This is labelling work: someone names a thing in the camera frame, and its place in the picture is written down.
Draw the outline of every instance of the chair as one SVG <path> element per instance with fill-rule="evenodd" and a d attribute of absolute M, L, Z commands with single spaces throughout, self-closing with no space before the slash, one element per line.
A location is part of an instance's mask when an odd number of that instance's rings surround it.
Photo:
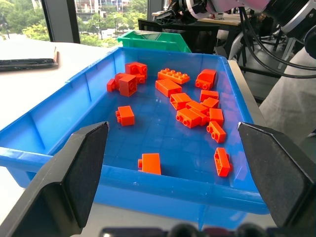
<path fill-rule="evenodd" d="M 139 30 L 179 33 L 192 53 L 213 54 L 219 26 L 169 25 L 138 19 Z"/>

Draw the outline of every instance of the window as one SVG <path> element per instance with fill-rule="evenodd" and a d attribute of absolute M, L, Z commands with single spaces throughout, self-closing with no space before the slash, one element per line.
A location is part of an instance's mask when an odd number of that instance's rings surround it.
<path fill-rule="evenodd" d="M 147 19 L 148 0 L 74 0 L 80 42 L 113 47 L 117 37 L 138 30 L 138 19 Z"/>
<path fill-rule="evenodd" d="M 27 38 L 49 41 L 41 0 L 0 0 L 0 42 Z"/>

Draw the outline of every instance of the red lego brick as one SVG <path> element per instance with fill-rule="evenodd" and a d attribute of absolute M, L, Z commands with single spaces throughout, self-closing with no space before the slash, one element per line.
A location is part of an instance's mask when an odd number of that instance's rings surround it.
<path fill-rule="evenodd" d="M 200 125 L 201 126 L 204 126 L 204 125 L 206 125 L 209 122 L 209 117 L 206 116 L 205 114 L 202 114 L 200 111 L 197 111 L 197 110 L 192 110 L 192 108 L 189 109 L 189 110 L 192 111 L 193 113 L 195 113 L 196 115 L 198 115 L 201 118 L 201 120 L 200 120 Z"/>
<path fill-rule="evenodd" d="M 138 160 L 139 171 L 161 175 L 159 154 L 142 154 L 142 159 Z"/>
<path fill-rule="evenodd" d="M 176 119 L 188 128 L 193 128 L 201 124 L 200 116 L 187 108 L 178 110 Z"/>
<path fill-rule="evenodd" d="M 118 82 L 120 95 L 129 97 L 137 91 L 137 81 L 134 75 L 126 74 Z"/>
<path fill-rule="evenodd" d="M 201 105 L 204 105 L 205 107 L 208 107 L 208 108 L 217 108 L 218 103 L 219 103 L 219 100 L 209 97 L 203 102 L 201 102 Z"/>
<path fill-rule="evenodd" d="M 125 64 L 125 72 L 135 75 L 137 83 L 145 83 L 147 79 L 147 65 L 133 62 Z"/>
<path fill-rule="evenodd" d="M 156 89 L 166 97 L 170 97 L 172 94 L 181 93 L 182 87 L 169 79 L 165 79 L 156 80 Z"/>
<path fill-rule="evenodd" d="M 224 116 L 223 111 L 221 109 L 210 108 L 207 115 L 209 116 L 210 121 L 216 121 L 221 127 L 223 126 Z"/>
<path fill-rule="evenodd" d="M 226 139 L 226 132 L 215 121 L 209 122 L 206 131 L 212 135 L 212 139 L 217 143 L 223 143 Z"/>
<path fill-rule="evenodd" d="M 197 77 L 199 80 L 208 81 L 213 87 L 216 77 L 216 71 L 211 69 L 204 69 Z"/>
<path fill-rule="evenodd" d="M 213 98 L 213 99 L 219 100 L 219 94 L 217 91 L 201 90 L 201 96 L 199 97 L 199 100 L 203 102 L 207 98 Z"/>
<path fill-rule="evenodd" d="M 203 90 L 209 90 L 212 87 L 212 84 L 208 81 L 197 79 L 196 87 L 201 88 Z"/>
<path fill-rule="evenodd" d="M 175 70 L 170 70 L 166 68 L 158 72 L 158 79 L 170 79 L 178 84 L 184 84 L 190 80 L 190 77 L 187 74 L 182 74 L 181 72 L 176 72 Z"/>
<path fill-rule="evenodd" d="M 186 93 L 172 94 L 170 96 L 170 103 L 176 110 L 180 110 L 186 107 L 188 102 L 192 99 Z"/>
<path fill-rule="evenodd" d="M 208 107 L 205 107 L 204 105 L 201 105 L 200 103 L 196 102 L 196 101 L 190 101 L 187 103 L 186 105 L 187 109 L 191 109 L 191 110 L 196 110 L 201 112 L 202 114 L 205 114 L 208 112 Z"/>
<path fill-rule="evenodd" d="M 112 92 L 112 91 L 115 91 L 115 89 L 116 89 L 115 79 L 109 80 L 109 82 L 107 83 L 107 91 Z"/>
<path fill-rule="evenodd" d="M 118 122 L 122 126 L 129 126 L 135 124 L 135 116 L 130 106 L 122 106 L 115 112 Z"/>
<path fill-rule="evenodd" d="M 229 163 L 229 155 L 225 148 L 218 147 L 214 154 L 217 175 L 220 177 L 227 177 L 228 173 L 232 171 L 233 165 Z"/>

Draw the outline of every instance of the floor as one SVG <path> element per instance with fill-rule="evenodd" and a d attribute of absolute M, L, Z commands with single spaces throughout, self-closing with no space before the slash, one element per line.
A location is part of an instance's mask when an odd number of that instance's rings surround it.
<path fill-rule="evenodd" d="M 272 45 L 265 45 L 265 46 L 271 52 L 273 52 Z M 279 45 L 275 52 L 275 55 L 281 58 L 283 55 L 282 50 L 283 50 L 282 45 Z M 261 61 L 263 61 L 265 64 L 272 67 L 273 69 L 277 70 L 278 62 L 274 60 L 273 58 L 271 58 L 269 55 L 267 55 L 264 51 L 262 51 L 260 46 L 255 45 L 255 53 L 256 53 L 256 56 Z M 246 55 L 247 55 L 246 67 L 252 68 L 252 69 L 258 69 L 262 71 L 268 71 L 257 63 L 257 61 L 250 55 L 250 52 L 248 49 L 246 49 Z M 240 57 L 238 64 L 242 66 L 242 57 Z M 283 65 L 280 72 L 284 72 L 284 70 L 285 70 L 285 66 Z M 269 92 L 271 91 L 272 87 L 278 81 L 277 78 L 271 78 L 271 77 L 267 77 L 263 75 L 254 74 L 254 73 L 243 72 L 243 74 L 252 94 L 254 96 L 258 96 L 261 98 L 266 98 Z M 300 144 L 300 147 L 307 154 L 307 156 L 316 163 L 316 149 L 315 149 L 316 136 L 311 137 L 311 138 L 306 138 Z"/>

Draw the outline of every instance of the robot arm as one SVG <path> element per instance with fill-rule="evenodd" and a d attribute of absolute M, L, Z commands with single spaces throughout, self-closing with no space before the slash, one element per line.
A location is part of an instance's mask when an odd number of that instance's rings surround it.
<path fill-rule="evenodd" d="M 316 58 L 315 0 L 173 0 L 156 21 L 161 25 L 190 24 L 209 14 L 245 6 L 272 17 L 284 33 L 303 42 L 307 52 Z"/>

